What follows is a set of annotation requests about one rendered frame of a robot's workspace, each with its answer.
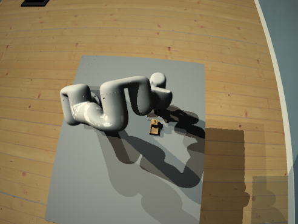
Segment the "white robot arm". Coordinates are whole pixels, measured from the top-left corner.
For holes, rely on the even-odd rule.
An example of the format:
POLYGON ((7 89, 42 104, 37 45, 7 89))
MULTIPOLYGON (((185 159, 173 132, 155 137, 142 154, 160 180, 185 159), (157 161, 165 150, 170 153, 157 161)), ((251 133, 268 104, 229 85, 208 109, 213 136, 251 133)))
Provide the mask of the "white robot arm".
POLYGON ((119 132, 128 125, 124 88, 128 89, 133 112, 145 116, 152 109, 169 107, 173 95, 165 87, 166 77, 162 73, 152 74, 150 80, 145 76, 133 76, 105 82, 100 87, 102 109, 98 96, 88 85, 69 85, 60 92, 64 118, 71 126, 86 124, 103 132, 119 132))

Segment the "tan cube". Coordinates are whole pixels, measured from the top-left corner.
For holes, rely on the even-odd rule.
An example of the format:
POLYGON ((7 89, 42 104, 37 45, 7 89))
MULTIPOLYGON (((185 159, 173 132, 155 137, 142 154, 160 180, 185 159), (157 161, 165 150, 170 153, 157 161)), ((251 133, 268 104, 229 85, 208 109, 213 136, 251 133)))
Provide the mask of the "tan cube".
POLYGON ((157 127, 157 125, 158 125, 158 119, 152 119, 151 126, 152 127, 157 127))

